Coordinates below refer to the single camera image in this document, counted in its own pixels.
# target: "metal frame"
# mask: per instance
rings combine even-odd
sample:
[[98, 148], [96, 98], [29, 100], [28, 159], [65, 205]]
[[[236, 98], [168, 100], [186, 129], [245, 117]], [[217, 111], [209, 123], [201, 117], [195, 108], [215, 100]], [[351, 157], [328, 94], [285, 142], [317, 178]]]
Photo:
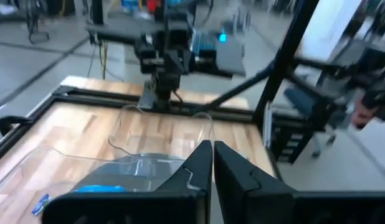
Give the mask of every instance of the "metal frame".
[[[78, 105], [102, 106], [107, 108], [121, 109], [125, 105], [137, 105], [140, 97], [135, 95], [124, 95], [109, 93], [105, 91], [86, 90], [72, 86], [59, 86], [53, 91], [34, 111], [26, 118], [18, 116], [6, 116], [0, 119], [0, 132], [4, 136], [0, 140], [0, 159], [25, 135], [33, 125], [51, 108], [54, 103], [72, 103]], [[201, 106], [195, 103], [180, 103], [171, 101], [171, 109], [167, 111], [157, 109], [142, 109], [150, 113], [162, 113], [181, 116], [194, 115], [195, 110]], [[208, 113], [213, 119], [220, 121], [252, 123], [253, 111], [232, 108], [216, 108]], [[275, 175], [281, 179], [276, 162], [271, 152], [268, 152]]]
[[[269, 158], [272, 162], [273, 168], [276, 172], [276, 175], [278, 178], [281, 178], [277, 166], [275, 164], [273, 154], [275, 154], [275, 158], [278, 159], [278, 157], [282, 156], [283, 149], [281, 149], [280, 147], [287, 146], [288, 137], [291, 138], [294, 132], [302, 133], [303, 137], [298, 144], [297, 150], [293, 152], [291, 158], [289, 158], [288, 160], [289, 162], [294, 162], [313, 136], [313, 133], [315, 131], [323, 131], [324, 124], [326, 124], [326, 121], [328, 120], [327, 117], [329, 116], [330, 110], [333, 110], [336, 106], [332, 99], [326, 97], [326, 95], [319, 92], [314, 87], [299, 80], [293, 75], [293, 68], [295, 68], [298, 63], [304, 63], [302, 62], [302, 60], [295, 60], [294, 55], [307, 28], [307, 25], [311, 19], [311, 15], [314, 13], [314, 10], [318, 4], [318, 1], [319, 0], [306, 0], [301, 2], [298, 13], [295, 14], [295, 17], [293, 18], [293, 21], [291, 22], [291, 25], [288, 29], [285, 40], [283, 41], [282, 46], [277, 52], [275, 59], [262, 72], [259, 72], [254, 77], [246, 80], [241, 85], [228, 91], [227, 93], [223, 94], [222, 96], [218, 97], [210, 103], [201, 105], [172, 101], [170, 110], [149, 109], [145, 111], [152, 113], [164, 113], [185, 116], [191, 116], [197, 112], [205, 111], [208, 112], [213, 119], [222, 121], [233, 121], [239, 123], [253, 123], [258, 127], [258, 130], [263, 133], [266, 132], [266, 130], [263, 130], [265, 105], [273, 101], [275, 95], [278, 92], [278, 89], [280, 88], [281, 82], [285, 78], [287, 78], [291, 82], [295, 83], [297, 86], [301, 87], [307, 93], [320, 96], [323, 99], [324, 103], [322, 103], [321, 107], [317, 108], [318, 111], [321, 111], [321, 113], [313, 117], [312, 120], [296, 118], [294, 116], [289, 116], [285, 114], [272, 115], [273, 125], [270, 126], [276, 127], [273, 128], [275, 131], [277, 131], [277, 129], [281, 129], [281, 131], [279, 132], [287, 132], [279, 137], [279, 139], [276, 141], [278, 143], [275, 146], [274, 144], [272, 144], [276, 150], [266, 148], [269, 154]], [[105, 26], [103, 25], [102, 0], [92, 1], [92, 15], [94, 24], [101, 25], [103, 28], [105, 28]], [[100, 34], [97, 34], [97, 37], [99, 39], [106, 38], [104, 36], [101, 36]], [[255, 111], [219, 107], [223, 102], [231, 99], [232, 97], [252, 87], [258, 82], [261, 82], [267, 77], [269, 78], [269, 80], [267, 81], [267, 84], [264, 88], [264, 92], [260, 97], [260, 101]], [[5, 153], [7, 153], [13, 147], [13, 145], [17, 143], [18, 140], [20, 140], [20, 138], [31, 128], [31, 126], [33, 126], [33, 124], [35, 124], [37, 120], [39, 120], [39, 118], [55, 102], [121, 108], [125, 105], [125, 103], [137, 103], [138, 99], [139, 96], [122, 95], [117, 93], [107, 93], [103, 91], [83, 90], [69, 86], [61, 86], [57, 90], [55, 90], [53, 94], [51, 94], [35, 111], [33, 111], [33, 113], [31, 113], [26, 118], [27, 122], [15, 122], [15, 124], [19, 125], [12, 129], [12, 124], [14, 123], [12, 123], [11, 120], [14, 117], [10, 116], [2, 118], [0, 123], [0, 130], [3, 134], [6, 135], [0, 141], [0, 158], [2, 158], [2, 156], [5, 155]], [[319, 118], [321, 122], [313, 122], [313, 120]], [[267, 139], [271, 139], [271, 137], [269, 137], [269, 133], [267, 133], [265, 136]]]

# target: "wooden table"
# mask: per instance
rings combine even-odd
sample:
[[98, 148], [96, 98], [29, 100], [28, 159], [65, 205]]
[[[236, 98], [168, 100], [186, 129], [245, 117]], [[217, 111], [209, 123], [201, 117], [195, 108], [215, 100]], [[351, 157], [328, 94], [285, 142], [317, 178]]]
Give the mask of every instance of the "wooden table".
[[[109, 91], [114, 93], [126, 93], [140, 95], [143, 87], [127, 83], [107, 82], [102, 80], [92, 80], [80, 77], [67, 77], [63, 85], [77, 86], [91, 90]], [[216, 95], [194, 93], [190, 91], [179, 91], [179, 95], [184, 101], [194, 103], [205, 103], [216, 98]], [[235, 108], [247, 108], [245, 99], [233, 98], [223, 104], [223, 106]], [[154, 144], [165, 147], [164, 153], [172, 154], [182, 159], [187, 158], [191, 150], [198, 144], [197, 137], [202, 138], [202, 128], [207, 124], [205, 119], [186, 119], [185, 117], [170, 116], [163, 114], [128, 114], [128, 118], [123, 118], [120, 131], [121, 136], [138, 136], [149, 134], [154, 140]], [[116, 150], [108, 144], [108, 135], [113, 131], [114, 124], [119, 115], [119, 110], [97, 106], [74, 105], [69, 103], [55, 103], [41, 117], [38, 122], [21, 138], [20, 141], [0, 160], [0, 180], [10, 172], [10, 170], [22, 160], [29, 152], [38, 147], [54, 148], [64, 154], [71, 156], [81, 156], [96, 159], [112, 160], [117, 157]], [[224, 121], [213, 121], [214, 140], [222, 140], [231, 148], [238, 151], [248, 160], [275, 177], [272, 163], [264, 149], [260, 133], [253, 124], [239, 124]], [[122, 141], [118, 141], [115, 136], [116, 144], [122, 146]], [[170, 143], [164, 142], [172, 139], [183, 139], [184, 142], [172, 147]], [[141, 150], [147, 147], [136, 147], [130, 149], [132, 153], [144, 153]], [[39, 186], [45, 182], [45, 177], [59, 178], [58, 176], [72, 176], [81, 178], [77, 169], [68, 166], [66, 171], [58, 160], [43, 159], [28, 166], [22, 172], [12, 174], [11, 183], [0, 189], [0, 223], [38, 223], [38, 218], [31, 215], [31, 210], [35, 204], [32, 199], [36, 198], [36, 190], [30, 189], [31, 186]], [[37, 177], [36, 171], [45, 175]], [[21, 198], [14, 200], [9, 195], [15, 189], [25, 190]]]

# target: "cable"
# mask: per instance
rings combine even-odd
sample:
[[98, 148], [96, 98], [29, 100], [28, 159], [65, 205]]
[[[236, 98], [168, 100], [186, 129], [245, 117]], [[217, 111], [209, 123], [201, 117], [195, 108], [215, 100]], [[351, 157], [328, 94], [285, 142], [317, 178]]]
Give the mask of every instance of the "cable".
[[62, 8], [58, 13], [58, 16], [63, 17], [65, 14], [65, 7], [67, 5], [67, 0], [62, 0]]
[[100, 65], [101, 65], [101, 68], [102, 68], [102, 77], [103, 79], [105, 79], [105, 74], [108, 73], [110, 76], [112, 76], [113, 78], [115, 78], [116, 80], [118, 81], [121, 81], [123, 82], [124, 79], [118, 77], [117, 75], [114, 75], [112, 72], [108, 71], [107, 69], [107, 56], [106, 56], [106, 53], [108, 51], [108, 43], [104, 43], [104, 61], [103, 61], [103, 57], [102, 57], [102, 46], [100, 45], [100, 50], [99, 50], [99, 56], [100, 56]]
[[90, 77], [90, 72], [92, 71], [95, 49], [96, 49], [96, 47], [94, 47], [92, 57], [90, 58], [90, 65], [88, 66], [88, 72], [87, 72], [87, 76], [86, 76], [87, 78]]
[[118, 113], [118, 117], [116, 118], [116, 121], [115, 121], [115, 125], [118, 124], [116, 130], [113, 130], [108, 135], [108, 144], [110, 146], [112, 146], [114, 149], [121, 150], [121, 151], [125, 152], [128, 155], [131, 155], [131, 154], [128, 151], [124, 150], [122, 147], [114, 145], [114, 143], [112, 143], [112, 139], [115, 138], [116, 134], [118, 134], [119, 129], [122, 127], [122, 112], [130, 111], [131, 108], [135, 109], [136, 111], [140, 112], [141, 114], [144, 113], [144, 111], [142, 111], [139, 107], [137, 107], [135, 105], [125, 105], [125, 106], [123, 106], [121, 108], [120, 112]]
[[212, 9], [213, 9], [213, 2], [214, 2], [214, 0], [211, 0], [211, 5], [209, 5], [209, 10], [208, 10], [208, 12], [207, 12], [207, 14], [206, 14], [206, 17], [205, 17], [204, 20], [201, 22], [201, 24], [199, 25], [198, 28], [201, 28], [202, 26], [204, 26], [204, 25], [208, 22], [209, 18], [211, 17]]
[[143, 8], [143, 0], [138, 0], [138, 10], [142, 10]]
[[180, 103], [183, 103], [183, 99], [181, 98], [181, 96], [178, 95], [178, 93], [176, 93], [175, 90], [173, 90], [173, 93], [179, 99]]

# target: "red object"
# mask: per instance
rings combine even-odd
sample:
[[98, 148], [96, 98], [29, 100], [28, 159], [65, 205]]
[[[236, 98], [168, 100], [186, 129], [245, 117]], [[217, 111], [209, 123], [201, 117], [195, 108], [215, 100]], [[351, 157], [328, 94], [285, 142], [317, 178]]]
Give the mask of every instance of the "red object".
[[156, 9], [156, 0], [147, 0], [148, 12], [154, 13]]

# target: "black aluminum frame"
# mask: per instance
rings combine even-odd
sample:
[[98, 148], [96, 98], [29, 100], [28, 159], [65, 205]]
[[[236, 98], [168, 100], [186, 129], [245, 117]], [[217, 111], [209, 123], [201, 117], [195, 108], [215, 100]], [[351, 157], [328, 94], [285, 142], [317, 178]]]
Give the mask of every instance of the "black aluminum frame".
[[[304, 35], [307, 25], [311, 19], [311, 16], [314, 13], [314, 10], [318, 4], [318, 1], [319, 0], [306, 0], [301, 2], [299, 10], [293, 18], [285, 40], [283, 41], [282, 46], [277, 52], [275, 59], [265, 70], [257, 73], [256, 76], [246, 80], [241, 85], [228, 91], [227, 93], [218, 97], [214, 101], [204, 105], [172, 101], [172, 107], [170, 110], [165, 111], [150, 109], [146, 111], [152, 113], [164, 113], [185, 116], [191, 116], [197, 112], [205, 111], [208, 112], [213, 119], [218, 119], [222, 121], [233, 121], [239, 123], [253, 123], [258, 127], [259, 131], [262, 133], [265, 105], [273, 101], [284, 78], [287, 78], [291, 82], [297, 84], [309, 94], [322, 96], [325, 100], [328, 100], [328, 98], [325, 97], [323, 93], [319, 92], [312, 86], [301, 82], [299, 79], [295, 78], [292, 73], [292, 68], [296, 67], [297, 63], [303, 63], [299, 60], [295, 60], [294, 55]], [[92, 1], [92, 20], [95, 25], [101, 25], [103, 28], [105, 28], [103, 23], [102, 0]], [[107, 36], [100, 34], [97, 34], [97, 37], [98, 39], [108, 38]], [[264, 88], [264, 92], [260, 97], [260, 101], [255, 111], [219, 107], [223, 102], [231, 99], [232, 97], [252, 87], [258, 82], [261, 82], [267, 77], [269, 78], [269, 80], [267, 81], [267, 84]], [[17, 143], [18, 140], [20, 140], [20, 138], [31, 128], [31, 126], [33, 126], [33, 124], [36, 123], [37, 120], [39, 120], [39, 118], [55, 102], [121, 108], [122, 106], [125, 106], [125, 103], [137, 103], [138, 99], [139, 96], [122, 95], [117, 93], [108, 93], [104, 91], [83, 90], [69, 86], [60, 86], [39, 107], [37, 107], [37, 109], [33, 111], [30, 116], [25, 119], [26, 122], [13, 123], [11, 121], [14, 120], [14, 117], [11, 116], [1, 119], [0, 130], [3, 134], [5, 134], [5, 136], [3, 137], [3, 139], [0, 140], [0, 158], [2, 158], [2, 156], [5, 155], [5, 153], [7, 153], [13, 147], [13, 145]], [[310, 140], [314, 131], [321, 131], [323, 129], [323, 126], [321, 126], [321, 124], [325, 124], [326, 120], [328, 120], [325, 118], [320, 125], [313, 126], [311, 122], [307, 122], [304, 119], [297, 119], [287, 115], [276, 115], [276, 118], [277, 117], [281, 119], [275, 119], [274, 123], [277, 123], [276, 125], [280, 127], [288, 126], [288, 129], [293, 128], [299, 130], [301, 133], [306, 133], [304, 142], [308, 142], [308, 140]], [[15, 128], [12, 128], [13, 124], [19, 125]], [[271, 160], [277, 177], [281, 178], [277, 169], [277, 165], [275, 164], [273, 152], [271, 152], [270, 149], [266, 150], [268, 152], [269, 158]], [[298, 157], [302, 150], [303, 147], [301, 147], [301, 149], [299, 149], [297, 152], [294, 152], [294, 160]]]

